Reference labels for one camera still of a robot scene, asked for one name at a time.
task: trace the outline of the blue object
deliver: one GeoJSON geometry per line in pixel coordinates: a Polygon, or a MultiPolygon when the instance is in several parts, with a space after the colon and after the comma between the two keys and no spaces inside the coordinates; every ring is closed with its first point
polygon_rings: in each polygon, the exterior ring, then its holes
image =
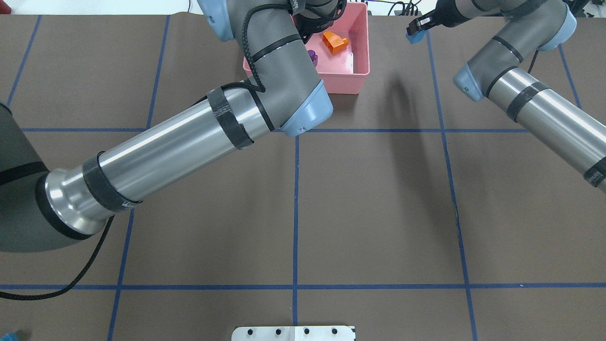
{"type": "Polygon", "coordinates": [[[406,35],[406,39],[408,39],[408,41],[410,41],[410,44],[416,44],[419,41],[423,40],[423,37],[425,36],[426,33],[427,33],[427,31],[418,31],[411,36],[406,35]]]}
{"type": "Polygon", "coordinates": [[[10,333],[6,334],[3,338],[0,339],[0,341],[19,341],[19,339],[17,338],[17,335],[10,333]]]}
{"type": "Polygon", "coordinates": [[[568,8],[568,5],[566,5],[566,19],[564,19],[562,27],[560,27],[559,31],[551,40],[549,40],[545,45],[540,46],[537,50],[549,51],[555,49],[559,44],[562,44],[568,40],[574,33],[574,30],[576,30],[576,19],[574,18],[574,15],[570,13],[570,8],[568,8]]]}
{"type": "Polygon", "coordinates": [[[198,0],[210,27],[222,42],[234,39],[225,0],[198,0]]]}
{"type": "Polygon", "coordinates": [[[328,97],[324,81],[316,86],[297,111],[284,123],[282,131],[295,137],[326,121],[333,114],[333,103],[328,97]]]}
{"type": "Polygon", "coordinates": [[[465,63],[465,66],[456,73],[453,82],[459,90],[463,91],[463,93],[474,102],[480,102],[480,100],[484,98],[484,94],[482,93],[482,90],[480,90],[478,82],[473,78],[469,63],[465,63]]]}

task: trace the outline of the black cable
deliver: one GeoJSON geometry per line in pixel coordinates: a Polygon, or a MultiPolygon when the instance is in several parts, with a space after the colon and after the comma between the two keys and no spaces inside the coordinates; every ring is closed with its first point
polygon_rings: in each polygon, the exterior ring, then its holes
{"type": "Polygon", "coordinates": [[[530,62],[530,66],[528,67],[528,73],[532,71],[532,67],[534,66],[534,62],[536,61],[536,57],[539,55],[539,50],[534,51],[534,56],[532,57],[532,61],[530,62]]]}
{"type": "MultiPolygon", "coordinates": [[[[309,10],[310,12],[312,12],[313,14],[317,15],[318,17],[320,17],[322,19],[334,21],[334,20],[339,19],[343,15],[343,13],[345,12],[345,6],[347,6],[347,0],[339,0],[334,16],[327,16],[327,15],[319,12],[317,9],[315,9],[313,7],[309,7],[309,6],[305,6],[305,9],[309,10]]],[[[253,79],[255,80],[255,83],[257,85],[252,85],[252,84],[247,84],[247,83],[242,83],[242,82],[233,82],[233,83],[228,83],[228,84],[221,86],[222,90],[234,89],[234,88],[239,87],[239,88],[253,90],[253,91],[257,91],[257,92],[265,92],[265,86],[261,82],[261,78],[259,77],[259,73],[257,72],[255,62],[253,61],[253,58],[252,58],[252,53],[250,52],[250,46],[248,45],[248,25],[250,24],[250,20],[255,13],[263,11],[263,10],[269,10],[269,9],[288,10],[288,12],[292,14],[292,7],[289,5],[265,4],[265,5],[259,5],[257,7],[253,7],[252,9],[250,9],[246,13],[246,16],[244,17],[244,21],[242,22],[242,49],[244,50],[244,58],[248,62],[248,66],[250,67],[250,72],[253,74],[253,79]]],[[[207,99],[207,97],[204,96],[204,97],[200,98],[199,100],[197,100],[191,106],[195,106],[196,104],[198,104],[206,99],[207,99]]]]}
{"type": "MultiPolygon", "coordinates": [[[[366,0],[367,3],[371,4],[372,2],[383,2],[384,4],[403,4],[402,1],[386,1],[386,0],[366,0]]],[[[414,15],[419,15],[419,7],[417,6],[419,3],[421,2],[421,0],[412,3],[412,1],[409,1],[406,5],[406,8],[402,9],[402,14],[400,15],[408,15],[408,14],[414,14],[414,15]]],[[[391,7],[391,9],[389,10],[389,13],[387,15],[391,14],[391,11],[393,10],[393,7],[391,7]]]]}
{"type": "Polygon", "coordinates": [[[317,10],[316,8],[314,8],[313,6],[310,6],[310,5],[305,5],[305,9],[312,12],[313,14],[317,15],[318,17],[320,17],[324,20],[335,21],[335,20],[338,20],[343,15],[343,13],[345,13],[346,6],[347,6],[347,0],[339,0],[339,2],[337,3],[336,12],[335,12],[334,16],[329,16],[329,15],[323,14],[322,12],[320,12],[319,10],[317,10]]]}
{"type": "Polygon", "coordinates": [[[113,222],[113,216],[111,216],[107,220],[107,223],[105,224],[105,229],[103,230],[103,233],[101,234],[101,238],[99,238],[99,241],[97,242],[97,247],[95,247],[95,250],[93,251],[93,254],[90,256],[90,259],[88,260],[86,265],[80,271],[80,273],[76,276],[76,278],[71,283],[69,283],[65,288],[63,288],[59,291],[50,292],[48,294],[41,294],[41,295],[17,295],[17,294],[11,294],[9,292],[0,291],[0,299],[17,300],[17,301],[45,300],[45,299],[52,299],[53,297],[57,297],[59,295],[63,295],[66,292],[68,292],[69,290],[71,290],[78,282],[80,282],[80,280],[82,279],[84,274],[86,274],[86,272],[88,271],[90,266],[95,261],[95,258],[97,257],[97,254],[99,253],[99,250],[101,249],[101,245],[103,245],[103,241],[105,240],[105,237],[107,236],[107,232],[110,230],[110,226],[112,225],[112,222],[113,222]]]}
{"type": "Polygon", "coordinates": [[[403,1],[398,1],[398,2],[395,2],[393,5],[391,5],[389,12],[387,12],[387,16],[391,15],[391,11],[393,11],[393,8],[396,7],[396,5],[402,5],[402,12],[404,12],[404,6],[406,6],[406,4],[404,4],[403,1]]]}

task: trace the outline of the orange object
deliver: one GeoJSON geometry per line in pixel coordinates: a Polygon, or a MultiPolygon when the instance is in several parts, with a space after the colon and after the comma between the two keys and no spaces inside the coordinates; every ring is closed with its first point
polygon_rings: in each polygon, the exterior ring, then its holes
{"type": "Polygon", "coordinates": [[[339,35],[326,31],[322,36],[322,41],[330,50],[330,53],[337,54],[345,50],[345,48],[349,45],[349,39],[341,38],[339,35]]]}

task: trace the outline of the black velcro strap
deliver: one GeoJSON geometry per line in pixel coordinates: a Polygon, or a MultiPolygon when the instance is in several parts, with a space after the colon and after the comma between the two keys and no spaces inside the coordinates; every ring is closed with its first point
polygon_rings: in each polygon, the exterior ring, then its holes
{"type": "Polygon", "coordinates": [[[517,6],[513,10],[501,13],[509,20],[519,19],[523,16],[531,14],[546,1],[547,0],[527,0],[525,3],[521,4],[520,6],[517,6]]]}
{"type": "Polygon", "coordinates": [[[293,7],[292,15],[299,14],[305,10],[305,0],[290,0],[290,5],[293,7]]]}
{"type": "Polygon", "coordinates": [[[253,62],[257,62],[259,61],[259,59],[263,58],[265,55],[268,55],[270,52],[279,49],[280,47],[293,42],[295,40],[301,40],[301,36],[298,34],[295,35],[290,35],[290,36],[286,36],[276,42],[273,42],[271,44],[269,44],[268,46],[264,47],[261,51],[255,53],[252,56],[252,60],[253,62]]]}
{"type": "Polygon", "coordinates": [[[48,168],[46,168],[44,162],[42,161],[22,164],[20,166],[4,170],[0,172],[0,186],[40,172],[48,172],[48,168]]]}
{"type": "MultiPolygon", "coordinates": [[[[245,79],[244,82],[246,84],[252,84],[250,82],[250,78],[245,79]]],[[[250,95],[253,97],[253,100],[255,101],[255,104],[257,105],[257,108],[259,109],[259,112],[261,113],[261,116],[263,117],[265,124],[267,124],[267,128],[269,129],[269,131],[272,132],[272,131],[276,130],[276,128],[273,126],[271,119],[269,118],[269,115],[267,115],[267,111],[265,110],[263,103],[261,103],[261,99],[259,98],[257,91],[255,91],[253,89],[249,89],[248,91],[250,91],[250,95]]]]}
{"type": "Polygon", "coordinates": [[[583,178],[593,187],[597,187],[606,178],[606,157],[594,164],[583,174],[583,178]]]}
{"type": "Polygon", "coordinates": [[[234,147],[244,149],[255,143],[244,129],[244,125],[239,124],[236,120],[221,87],[214,88],[207,96],[217,122],[219,122],[234,147]]]}
{"type": "Polygon", "coordinates": [[[522,55],[518,52],[518,50],[516,50],[516,48],[513,47],[513,45],[511,45],[508,41],[506,41],[505,39],[501,38],[500,36],[494,36],[493,39],[496,40],[496,41],[498,41],[498,42],[500,42],[501,45],[503,45],[506,48],[508,48],[509,51],[511,51],[511,53],[513,53],[513,55],[516,56],[516,58],[518,59],[519,62],[523,62],[524,61],[524,57],[522,57],[522,55]]]}
{"type": "Polygon", "coordinates": [[[522,92],[511,101],[507,107],[507,116],[517,123],[518,113],[522,110],[522,107],[530,102],[537,93],[547,89],[551,88],[546,86],[543,82],[535,82],[527,86],[526,89],[522,90],[522,92]]]}
{"type": "Polygon", "coordinates": [[[36,202],[38,203],[38,208],[40,209],[40,213],[44,216],[46,221],[52,226],[57,232],[66,236],[67,238],[75,239],[75,240],[85,240],[90,238],[90,234],[80,233],[69,226],[67,226],[58,216],[57,213],[53,210],[48,202],[48,197],[46,196],[46,190],[44,189],[44,185],[46,182],[46,176],[41,176],[36,183],[36,202]]]}
{"type": "Polygon", "coordinates": [[[142,203],[143,201],[133,201],[125,198],[112,186],[99,165],[99,156],[101,154],[103,152],[98,153],[96,157],[90,158],[82,164],[84,182],[95,200],[109,211],[116,213],[134,208],[142,203]]]}
{"type": "Polygon", "coordinates": [[[488,89],[486,90],[486,98],[490,98],[490,91],[492,90],[493,86],[499,81],[499,79],[501,77],[503,77],[507,72],[509,72],[515,68],[517,68],[517,66],[508,67],[507,69],[503,70],[501,73],[499,73],[499,75],[497,77],[495,77],[493,79],[492,83],[490,83],[490,85],[488,86],[488,89]]]}

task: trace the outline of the metal plate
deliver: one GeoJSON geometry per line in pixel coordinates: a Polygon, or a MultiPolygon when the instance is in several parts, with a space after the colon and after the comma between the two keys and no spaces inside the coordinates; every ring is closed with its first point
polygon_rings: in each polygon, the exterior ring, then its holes
{"type": "Polygon", "coordinates": [[[354,326],[239,327],[231,341],[355,341],[354,326]]]}

